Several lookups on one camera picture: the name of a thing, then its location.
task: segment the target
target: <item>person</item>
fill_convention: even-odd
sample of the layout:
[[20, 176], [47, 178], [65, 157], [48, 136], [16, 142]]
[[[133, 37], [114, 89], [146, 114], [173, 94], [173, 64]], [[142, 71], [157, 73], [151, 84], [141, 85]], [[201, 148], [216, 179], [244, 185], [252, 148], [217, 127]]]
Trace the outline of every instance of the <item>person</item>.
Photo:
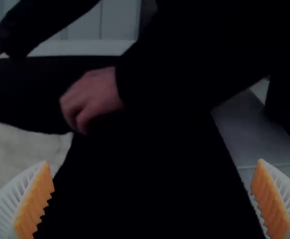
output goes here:
[[269, 1], [161, 0], [118, 59], [23, 60], [97, 2], [20, 0], [0, 22], [15, 60], [0, 61], [0, 122], [78, 133], [34, 237], [263, 238], [210, 110], [279, 71], [290, 18]]

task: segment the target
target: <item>fingers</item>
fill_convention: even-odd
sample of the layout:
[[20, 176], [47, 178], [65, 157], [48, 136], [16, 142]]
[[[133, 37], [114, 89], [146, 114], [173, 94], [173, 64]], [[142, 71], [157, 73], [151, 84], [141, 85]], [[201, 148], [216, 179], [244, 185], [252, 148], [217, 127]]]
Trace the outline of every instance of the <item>fingers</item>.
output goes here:
[[78, 131], [76, 126], [76, 116], [86, 106], [86, 94], [79, 94], [72, 98], [67, 97], [67, 93], [60, 99], [61, 110], [64, 115], [65, 121], [72, 129]]
[[79, 133], [87, 135], [89, 132], [89, 122], [92, 118], [96, 116], [96, 111], [90, 107], [86, 106], [76, 117], [76, 126]]

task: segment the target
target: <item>white rug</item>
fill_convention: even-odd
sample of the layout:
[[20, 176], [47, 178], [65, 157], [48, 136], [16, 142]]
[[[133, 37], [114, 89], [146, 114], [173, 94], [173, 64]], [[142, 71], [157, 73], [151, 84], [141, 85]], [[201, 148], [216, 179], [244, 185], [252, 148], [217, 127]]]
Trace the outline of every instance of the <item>white rug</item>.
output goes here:
[[0, 188], [43, 160], [50, 163], [54, 176], [65, 160], [72, 137], [72, 133], [42, 134], [0, 124]]

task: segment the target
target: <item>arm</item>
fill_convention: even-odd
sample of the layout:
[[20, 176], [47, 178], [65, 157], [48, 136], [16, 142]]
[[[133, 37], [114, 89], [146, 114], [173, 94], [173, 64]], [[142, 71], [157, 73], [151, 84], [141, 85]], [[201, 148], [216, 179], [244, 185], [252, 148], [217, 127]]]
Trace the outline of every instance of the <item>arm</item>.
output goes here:
[[99, 0], [20, 0], [0, 22], [0, 48], [11, 58], [25, 57], [97, 2]]

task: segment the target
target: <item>leg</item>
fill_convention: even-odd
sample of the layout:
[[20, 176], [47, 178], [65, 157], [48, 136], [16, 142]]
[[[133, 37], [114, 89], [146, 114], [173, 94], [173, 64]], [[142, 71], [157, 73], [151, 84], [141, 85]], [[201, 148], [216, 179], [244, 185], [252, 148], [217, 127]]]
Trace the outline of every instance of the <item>leg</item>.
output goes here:
[[34, 237], [190, 236], [197, 229], [263, 238], [212, 119], [177, 125], [144, 117], [107, 118], [90, 137], [74, 137]]
[[84, 72], [114, 57], [39, 57], [0, 60], [0, 122], [44, 133], [65, 133], [59, 98]]

